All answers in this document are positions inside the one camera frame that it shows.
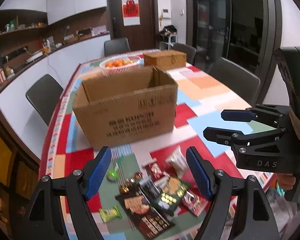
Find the right hand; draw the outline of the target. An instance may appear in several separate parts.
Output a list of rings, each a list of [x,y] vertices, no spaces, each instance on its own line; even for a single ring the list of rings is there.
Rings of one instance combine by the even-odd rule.
[[[290,173],[277,173],[277,183],[285,191],[291,190],[296,183],[296,178]]]

